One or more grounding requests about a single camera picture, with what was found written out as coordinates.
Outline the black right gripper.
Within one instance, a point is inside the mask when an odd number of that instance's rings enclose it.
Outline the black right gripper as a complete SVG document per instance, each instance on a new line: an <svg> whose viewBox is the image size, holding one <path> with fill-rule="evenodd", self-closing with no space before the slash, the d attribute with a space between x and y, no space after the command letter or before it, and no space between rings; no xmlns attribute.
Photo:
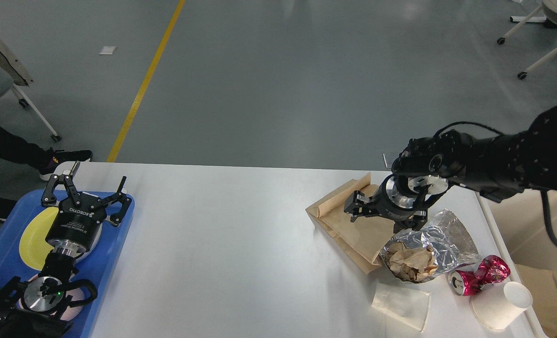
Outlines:
<svg viewBox="0 0 557 338"><path fill-rule="evenodd" d="M347 197L343 211L355 223L360 217L382 217L394 221L393 233L412 229L420 231L427 223L425 206L426 189L413 192L407 187L407 179L389 175L372 197L355 190Z"/></svg>

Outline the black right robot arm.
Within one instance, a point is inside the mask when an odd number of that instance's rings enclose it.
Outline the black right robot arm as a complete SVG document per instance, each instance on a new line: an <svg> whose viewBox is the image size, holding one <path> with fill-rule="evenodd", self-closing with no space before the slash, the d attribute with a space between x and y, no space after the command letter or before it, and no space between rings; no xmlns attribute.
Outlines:
<svg viewBox="0 0 557 338"><path fill-rule="evenodd" d="M367 197L355 190L344 212L351 221L376 216L392 220L394 233L419 230L427 210L452 186L496 203L524 190L540 191L546 233L557 248L547 196L557 191L557 105L513 135L495 130L495 137L477 139L449 124L431 137L410 139L375 193Z"/></svg>

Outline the red object under arm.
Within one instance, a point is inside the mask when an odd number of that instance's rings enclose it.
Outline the red object under arm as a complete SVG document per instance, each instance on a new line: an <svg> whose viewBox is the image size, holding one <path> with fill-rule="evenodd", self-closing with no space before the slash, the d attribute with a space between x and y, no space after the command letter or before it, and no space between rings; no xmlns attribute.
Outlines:
<svg viewBox="0 0 557 338"><path fill-rule="evenodd" d="M511 274L510 266L498 255L487 255L476 271L457 269L448 276L451 291L459 297L481 293L483 287L504 282Z"/></svg>

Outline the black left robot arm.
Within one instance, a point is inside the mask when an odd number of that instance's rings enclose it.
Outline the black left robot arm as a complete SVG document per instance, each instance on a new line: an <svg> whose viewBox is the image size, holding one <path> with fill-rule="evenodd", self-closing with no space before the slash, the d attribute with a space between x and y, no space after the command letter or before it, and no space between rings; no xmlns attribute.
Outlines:
<svg viewBox="0 0 557 338"><path fill-rule="evenodd" d="M0 338L87 338L124 246L134 199L124 189L80 191L79 162L20 198L0 230ZM39 215L44 261L30 267L21 238Z"/></svg>

